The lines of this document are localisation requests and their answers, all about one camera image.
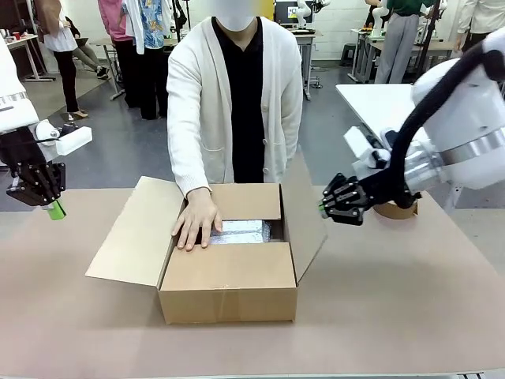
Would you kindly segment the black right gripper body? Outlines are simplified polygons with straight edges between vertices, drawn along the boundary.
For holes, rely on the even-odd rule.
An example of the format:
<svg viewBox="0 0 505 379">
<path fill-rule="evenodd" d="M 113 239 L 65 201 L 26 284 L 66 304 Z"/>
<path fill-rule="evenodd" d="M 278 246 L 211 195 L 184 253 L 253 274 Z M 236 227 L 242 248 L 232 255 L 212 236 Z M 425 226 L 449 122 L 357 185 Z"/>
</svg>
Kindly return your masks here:
<svg viewBox="0 0 505 379">
<path fill-rule="evenodd" d="M 413 194 L 405 181 L 405 169 L 373 170 L 361 168 L 356 170 L 357 192 L 359 199 L 356 205 L 369 210 L 375 205 L 393 201 L 402 209 L 413 205 Z"/>
</svg>

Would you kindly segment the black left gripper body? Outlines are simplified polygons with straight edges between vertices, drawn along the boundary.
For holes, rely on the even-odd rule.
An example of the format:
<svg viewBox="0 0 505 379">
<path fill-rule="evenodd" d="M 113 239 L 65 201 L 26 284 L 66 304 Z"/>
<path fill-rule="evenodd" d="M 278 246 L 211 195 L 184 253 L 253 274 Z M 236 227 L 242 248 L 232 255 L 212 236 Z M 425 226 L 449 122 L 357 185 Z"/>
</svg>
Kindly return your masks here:
<svg viewBox="0 0 505 379">
<path fill-rule="evenodd" d="M 35 127 L 22 126 L 1 134 L 1 161 L 12 178 L 43 178 L 47 172 L 41 146 L 48 139 L 37 137 Z"/>
</svg>

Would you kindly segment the person's right hand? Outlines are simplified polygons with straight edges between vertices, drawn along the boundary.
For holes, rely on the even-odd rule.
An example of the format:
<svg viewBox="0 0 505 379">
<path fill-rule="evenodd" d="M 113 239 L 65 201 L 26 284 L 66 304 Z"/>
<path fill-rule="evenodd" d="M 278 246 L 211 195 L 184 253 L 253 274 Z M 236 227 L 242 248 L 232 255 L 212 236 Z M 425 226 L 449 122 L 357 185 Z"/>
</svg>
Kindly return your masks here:
<svg viewBox="0 0 505 379">
<path fill-rule="evenodd" d="M 221 232 L 223 222 L 218 207 L 212 200 L 211 191 L 202 187 L 188 192 L 187 206 L 178 217 L 172 236 L 179 236 L 177 248 L 191 251 L 201 234 L 200 244 L 207 248 L 210 244 L 211 231 Z"/>
</svg>

